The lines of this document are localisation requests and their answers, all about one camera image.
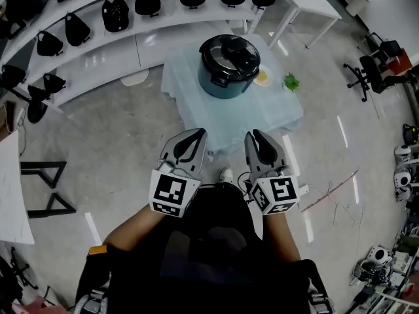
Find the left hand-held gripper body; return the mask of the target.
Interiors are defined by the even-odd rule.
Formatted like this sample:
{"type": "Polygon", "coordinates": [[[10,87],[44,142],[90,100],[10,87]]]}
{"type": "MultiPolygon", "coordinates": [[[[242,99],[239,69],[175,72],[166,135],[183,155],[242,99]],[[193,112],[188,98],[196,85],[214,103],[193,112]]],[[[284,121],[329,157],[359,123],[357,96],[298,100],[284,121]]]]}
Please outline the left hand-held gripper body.
{"type": "Polygon", "coordinates": [[[152,211],[182,218],[201,182],[168,160],[159,160],[151,174],[149,205],[152,211]]]}

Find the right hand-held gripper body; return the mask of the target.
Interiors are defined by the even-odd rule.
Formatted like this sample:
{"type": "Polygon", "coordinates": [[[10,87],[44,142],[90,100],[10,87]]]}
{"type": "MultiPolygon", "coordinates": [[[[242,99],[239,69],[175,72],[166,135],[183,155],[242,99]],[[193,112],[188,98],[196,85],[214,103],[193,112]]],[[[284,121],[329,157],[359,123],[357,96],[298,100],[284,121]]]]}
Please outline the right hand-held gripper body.
{"type": "Polygon", "coordinates": [[[246,185],[249,197],[257,204],[262,215],[286,213],[300,202],[301,196],[309,192],[307,184],[299,186],[289,166],[255,174],[254,179],[249,176],[246,185]]]}

